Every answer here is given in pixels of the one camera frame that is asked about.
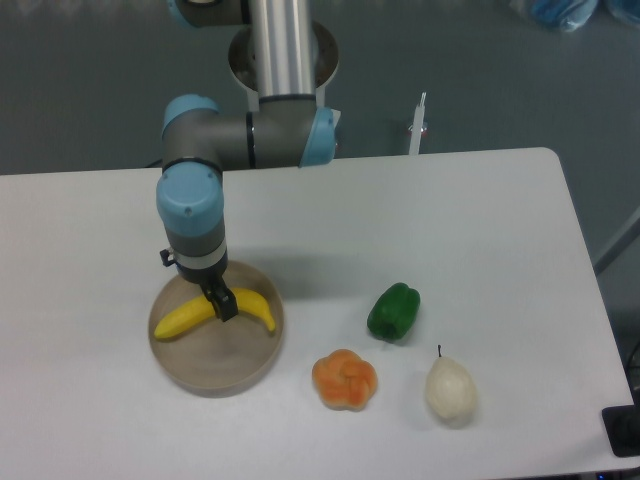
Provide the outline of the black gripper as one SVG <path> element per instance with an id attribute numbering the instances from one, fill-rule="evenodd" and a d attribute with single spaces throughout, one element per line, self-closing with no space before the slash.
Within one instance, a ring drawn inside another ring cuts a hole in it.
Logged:
<path id="1" fill-rule="evenodd" d="M 236 297 L 223 279 L 228 266 L 227 257 L 205 268 L 190 268 L 176 261 L 171 248 L 163 249 L 159 254 L 164 267 L 176 264 L 178 272 L 185 280 L 200 286 L 205 298 L 211 303 L 216 316 L 222 322 L 227 322 L 238 315 Z"/>

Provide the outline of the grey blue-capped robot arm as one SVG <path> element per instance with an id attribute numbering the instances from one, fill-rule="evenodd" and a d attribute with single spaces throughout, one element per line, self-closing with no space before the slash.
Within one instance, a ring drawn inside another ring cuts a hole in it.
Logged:
<path id="1" fill-rule="evenodd" d="M 161 253 L 198 285 L 224 321 L 238 313 L 223 274 L 226 171 L 325 165 L 335 155 L 331 109 L 317 103 L 314 40 L 307 1 L 171 1 L 170 12 L 193 28 L 246 24 L 255 56 L 258 109 L 220 114 L 211 99 L 189 94 L 166 107 L 162 174 L 156 207 L 169 241 Z"/>

